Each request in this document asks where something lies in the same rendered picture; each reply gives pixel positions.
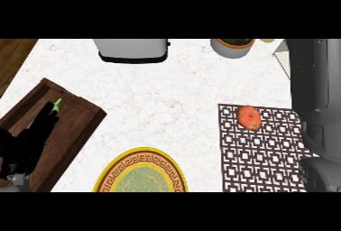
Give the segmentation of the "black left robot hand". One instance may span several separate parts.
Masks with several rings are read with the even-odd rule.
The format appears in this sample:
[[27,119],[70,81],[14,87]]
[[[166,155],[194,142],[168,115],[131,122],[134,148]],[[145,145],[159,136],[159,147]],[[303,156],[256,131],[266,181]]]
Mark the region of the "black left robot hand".
[[0,128],[0,178],[8,175],[29,175],[33,171],[44,150],[45,140],[29,129],[23,129],[17,136]]

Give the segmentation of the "brown wooden panel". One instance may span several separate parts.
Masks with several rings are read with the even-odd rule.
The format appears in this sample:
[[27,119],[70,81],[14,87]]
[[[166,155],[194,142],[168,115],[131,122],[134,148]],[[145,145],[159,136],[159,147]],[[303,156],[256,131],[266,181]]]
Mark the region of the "brown wooden panel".
[[0,97],[35,46],[36,39],[0,39]]

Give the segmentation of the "brown wooden tiered shelf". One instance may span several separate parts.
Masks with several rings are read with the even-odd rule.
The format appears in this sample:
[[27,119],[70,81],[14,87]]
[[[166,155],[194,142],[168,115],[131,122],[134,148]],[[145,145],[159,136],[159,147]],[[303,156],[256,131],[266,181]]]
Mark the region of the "brown wooden tiered shelf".
[[60,99],[58,122],[45,142],[41,158],[29,174],[29,191],[49,192],[106,116],[103,110],[48,79],[39,83],[0,118],[0,128],[17,135],[30,125],[47,101]]

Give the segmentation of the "black eggplant with green stem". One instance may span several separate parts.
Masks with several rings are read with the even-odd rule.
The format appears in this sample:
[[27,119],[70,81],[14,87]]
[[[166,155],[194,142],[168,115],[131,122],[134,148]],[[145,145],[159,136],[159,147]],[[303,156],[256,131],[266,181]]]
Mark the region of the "black eggplant with green stem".
[[29,132],[39,142],[47,141],[52,127],[58,122],[60,101],[60,99],[55,102],[47,101],[29,125]]

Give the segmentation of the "pale angular object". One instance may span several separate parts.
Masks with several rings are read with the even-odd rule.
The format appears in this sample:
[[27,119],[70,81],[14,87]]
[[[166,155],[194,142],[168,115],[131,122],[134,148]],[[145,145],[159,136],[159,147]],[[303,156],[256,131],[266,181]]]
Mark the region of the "pale angular object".
[[286,41],[281,41],[278,47],[272,51],[272,56],[277,59],[280,68],[286,74],[286,77],[290,76],[290,62],[289,62],[289,49],[286,46]]

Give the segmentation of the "orange cupcake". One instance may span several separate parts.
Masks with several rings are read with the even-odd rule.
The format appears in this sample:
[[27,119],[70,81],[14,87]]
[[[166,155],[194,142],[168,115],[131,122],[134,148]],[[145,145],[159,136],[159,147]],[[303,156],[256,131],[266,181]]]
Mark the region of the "orange cupcake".
[[246,130],[256,130],[261,127],[261,114],[252,106],[237,108],[237,122]]

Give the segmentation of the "grey toaster appliance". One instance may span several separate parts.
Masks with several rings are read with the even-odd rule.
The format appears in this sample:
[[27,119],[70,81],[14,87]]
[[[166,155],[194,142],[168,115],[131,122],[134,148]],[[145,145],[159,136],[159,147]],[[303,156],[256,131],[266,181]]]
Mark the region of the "grey toaster appliance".
[[104,62],[159,63],[168,58],[166,39],[94,39],[98,56]]

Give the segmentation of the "brown white patterned placemat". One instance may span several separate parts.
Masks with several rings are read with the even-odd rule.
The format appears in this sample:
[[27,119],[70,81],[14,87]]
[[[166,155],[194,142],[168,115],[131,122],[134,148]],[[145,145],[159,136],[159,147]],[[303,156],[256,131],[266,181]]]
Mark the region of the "brown white patterned placemat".
[[305,192],[297,162],[315,154],[302,144],[300,121],[286,108],[256,107],[261,126],[237,122],[238,105],[218,105],[222,192]]

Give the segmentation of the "grey plant pot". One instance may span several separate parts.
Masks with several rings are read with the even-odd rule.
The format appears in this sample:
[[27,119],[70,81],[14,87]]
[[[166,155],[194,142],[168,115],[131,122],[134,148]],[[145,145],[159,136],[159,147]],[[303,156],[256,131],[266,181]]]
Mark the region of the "grey plant pot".
[[210,48],[215,53],[228,59],[241,58],[252,47],[253,39],[244,45],[233,45],[225,43],[221,39],[210,39]]

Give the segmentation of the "yellow green round plate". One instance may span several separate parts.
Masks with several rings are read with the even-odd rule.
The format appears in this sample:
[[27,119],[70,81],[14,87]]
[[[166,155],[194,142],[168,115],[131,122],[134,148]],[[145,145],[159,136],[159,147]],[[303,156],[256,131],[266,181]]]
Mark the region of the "yellow green round plate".
[[110,161],[94,192],[187,192],[184,174],[173,159],[157,149],[134,148]]

